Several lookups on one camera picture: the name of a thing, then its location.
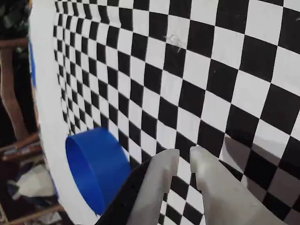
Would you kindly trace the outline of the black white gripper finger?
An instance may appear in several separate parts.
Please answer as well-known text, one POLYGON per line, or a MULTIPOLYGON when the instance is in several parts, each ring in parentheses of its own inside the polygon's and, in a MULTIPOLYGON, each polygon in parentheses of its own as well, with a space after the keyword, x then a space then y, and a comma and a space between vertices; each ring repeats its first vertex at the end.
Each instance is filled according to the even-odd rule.
POLYGON ((167 149, 136 167, 96 224, 156 225, 179 158, 179 150, 167 149))

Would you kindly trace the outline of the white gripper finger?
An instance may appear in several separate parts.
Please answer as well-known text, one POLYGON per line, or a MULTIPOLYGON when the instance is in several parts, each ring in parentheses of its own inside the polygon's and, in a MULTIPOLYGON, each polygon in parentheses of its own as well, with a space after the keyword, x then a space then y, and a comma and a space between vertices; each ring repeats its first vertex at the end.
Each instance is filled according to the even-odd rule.
POLYGON ((201 190, 208 225, 282 225, 208 150, 190 148, 191 172, 201 190))

